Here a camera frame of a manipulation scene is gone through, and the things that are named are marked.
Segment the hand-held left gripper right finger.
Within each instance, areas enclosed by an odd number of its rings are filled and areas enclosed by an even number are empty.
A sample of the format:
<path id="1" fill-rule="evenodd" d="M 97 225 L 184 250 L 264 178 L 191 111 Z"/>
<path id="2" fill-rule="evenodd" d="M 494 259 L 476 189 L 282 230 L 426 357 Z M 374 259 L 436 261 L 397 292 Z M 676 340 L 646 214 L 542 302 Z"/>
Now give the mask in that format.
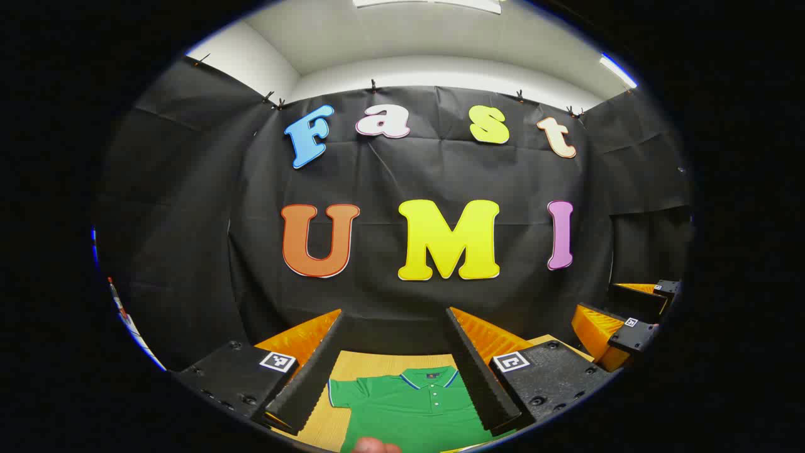
<path id="1" fill-rule="evenodd" d="M 557 339 L 531 344 L 454 307 L 446 310 L 445 337 L 483 427 L 493 435 L 545 425 L 616 376 Z"/>

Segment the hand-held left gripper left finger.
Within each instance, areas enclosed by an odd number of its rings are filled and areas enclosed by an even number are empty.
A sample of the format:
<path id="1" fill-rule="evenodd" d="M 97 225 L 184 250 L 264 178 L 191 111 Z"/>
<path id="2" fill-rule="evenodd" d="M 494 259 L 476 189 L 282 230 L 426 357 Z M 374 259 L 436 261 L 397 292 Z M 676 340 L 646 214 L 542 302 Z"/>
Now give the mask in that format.
<path id="1" fill-rule="evenodd" d="M 256 346 L 230 340 L 172 375 L 235 418 L 297 435 L 330 378 L 347 324 L 334 310 Z"/>

